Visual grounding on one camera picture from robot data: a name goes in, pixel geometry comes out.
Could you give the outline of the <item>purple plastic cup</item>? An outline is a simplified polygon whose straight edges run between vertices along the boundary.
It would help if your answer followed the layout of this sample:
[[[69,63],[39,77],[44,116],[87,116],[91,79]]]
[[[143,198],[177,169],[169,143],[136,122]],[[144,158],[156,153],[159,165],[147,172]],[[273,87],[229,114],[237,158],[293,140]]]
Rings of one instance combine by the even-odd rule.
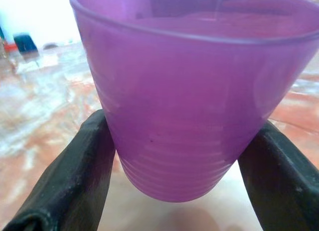
[[[310,0],[70,0],[124,173],[208,193],[319,50]]]

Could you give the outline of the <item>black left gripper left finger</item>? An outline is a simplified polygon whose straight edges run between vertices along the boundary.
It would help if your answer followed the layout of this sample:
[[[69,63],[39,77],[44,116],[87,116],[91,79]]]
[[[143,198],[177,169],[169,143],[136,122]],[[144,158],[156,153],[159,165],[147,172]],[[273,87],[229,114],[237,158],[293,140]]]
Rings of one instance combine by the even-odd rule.
[[[45,169],[2,231],[97,231],[114,157],[104,113],[97,110]]]

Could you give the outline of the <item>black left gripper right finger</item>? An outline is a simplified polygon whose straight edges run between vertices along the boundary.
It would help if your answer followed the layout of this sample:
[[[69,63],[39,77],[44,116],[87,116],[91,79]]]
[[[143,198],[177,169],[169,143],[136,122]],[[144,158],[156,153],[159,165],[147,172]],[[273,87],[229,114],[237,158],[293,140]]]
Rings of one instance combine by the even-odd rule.
[[[267,122],[238,159],[263,231],[319,231],[319,170]]]

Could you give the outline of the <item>dark blue toy figure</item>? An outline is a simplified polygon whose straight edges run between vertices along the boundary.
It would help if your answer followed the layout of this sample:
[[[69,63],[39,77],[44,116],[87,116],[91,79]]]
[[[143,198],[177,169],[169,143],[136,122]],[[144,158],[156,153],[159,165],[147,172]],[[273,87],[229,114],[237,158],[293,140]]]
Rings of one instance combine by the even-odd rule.
[[[13,39],[21,54],[38,51],[31,36],[28,34],[19,34],[14,36]]]

